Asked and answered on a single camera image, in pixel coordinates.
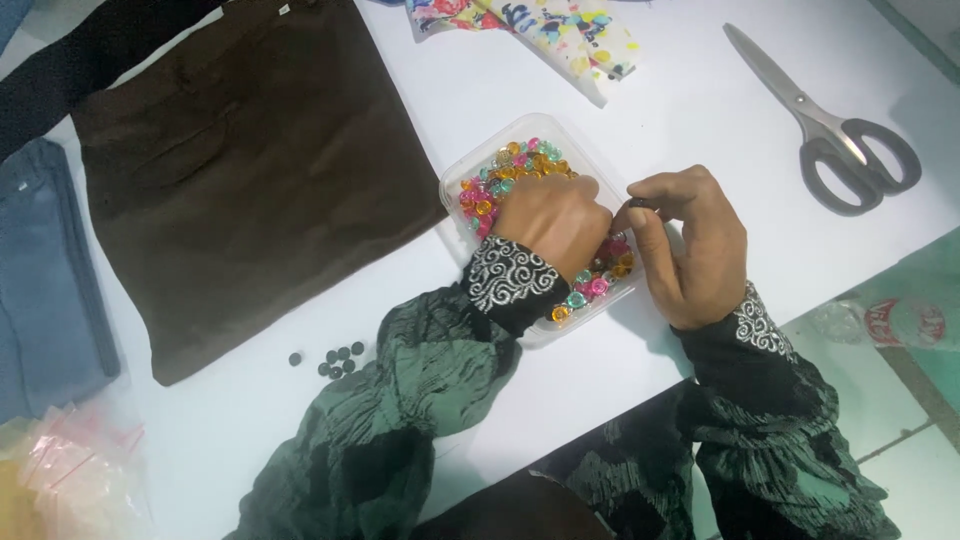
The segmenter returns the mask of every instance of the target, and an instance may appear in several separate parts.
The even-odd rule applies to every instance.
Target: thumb
[[[628,209],[627,217],[634,230],[636,248],[647,274],[647,286],[654,297],[661,300],[676,299],[680,294],[673,252],[666,236],[663,222],[651,209]]]

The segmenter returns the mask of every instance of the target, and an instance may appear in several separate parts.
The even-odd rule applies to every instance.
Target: scissor blade
[[[797,97],[804,96],[800,87],[739,28],[727,23],[723,25],[723,30],[727,33],[727,38],[733,44],[736,52],[740,53],[743,60],[754,70],[760,80],[770,88],[770,91],[776,94],[787,107],[795,107]]]

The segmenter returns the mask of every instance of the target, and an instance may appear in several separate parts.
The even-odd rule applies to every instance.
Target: fingernail
[[[630,224],[634,229],[640,229],[647,224],[647,213],[643,209],[630,208],[627,210],[627,215],[630,216]]]

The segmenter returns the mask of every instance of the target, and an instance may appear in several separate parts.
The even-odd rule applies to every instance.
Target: floral fabric
[[[406,0],[417,32],[504,28],[533,43],[575,79],[619,80],[639,44],[607,0]]]

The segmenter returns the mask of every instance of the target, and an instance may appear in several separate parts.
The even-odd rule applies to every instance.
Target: blue fabric
[[[119,370],[66,155],[33,140],[0,164],[0,423]]]
[[[0,53],[33,5],[34,0],[0,0]]]

